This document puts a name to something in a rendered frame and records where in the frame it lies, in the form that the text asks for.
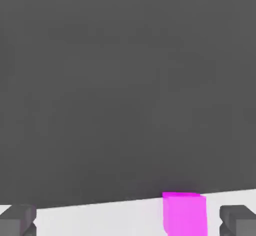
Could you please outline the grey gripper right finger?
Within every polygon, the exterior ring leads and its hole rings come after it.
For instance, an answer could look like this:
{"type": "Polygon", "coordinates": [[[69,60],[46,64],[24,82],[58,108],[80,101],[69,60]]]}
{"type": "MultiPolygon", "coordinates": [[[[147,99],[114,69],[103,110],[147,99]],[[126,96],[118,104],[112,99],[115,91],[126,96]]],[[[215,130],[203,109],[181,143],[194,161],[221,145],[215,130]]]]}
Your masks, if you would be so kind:
{"type": "Polygon", "coordinates": [[[256,214],[245,205],[223,205],[219,236],[256,236],[256,214]]]}

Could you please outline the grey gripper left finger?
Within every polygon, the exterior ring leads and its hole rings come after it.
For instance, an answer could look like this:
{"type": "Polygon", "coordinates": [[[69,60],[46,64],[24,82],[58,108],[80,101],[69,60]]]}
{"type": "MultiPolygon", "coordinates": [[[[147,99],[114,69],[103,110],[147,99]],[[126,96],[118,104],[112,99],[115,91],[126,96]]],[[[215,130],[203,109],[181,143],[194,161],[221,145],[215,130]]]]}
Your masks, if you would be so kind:
{"type": "Polygon", "coordinates": [[[0,214],[0,236],[37,236],[36,217],[37,209],[33,205],[11,205],[0,214]]]}

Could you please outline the large magenta box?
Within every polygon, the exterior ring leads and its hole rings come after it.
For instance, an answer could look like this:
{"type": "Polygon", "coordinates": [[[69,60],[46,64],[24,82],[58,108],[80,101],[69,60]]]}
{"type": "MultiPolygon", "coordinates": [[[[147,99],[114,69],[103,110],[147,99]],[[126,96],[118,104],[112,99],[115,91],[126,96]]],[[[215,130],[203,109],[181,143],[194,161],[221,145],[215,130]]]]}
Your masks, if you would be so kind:
{"type": "Polygon", "coordinates": [[[208,236],[207,199],[199,193],[163,192],[163,228],[167,236],[208,236]]]}

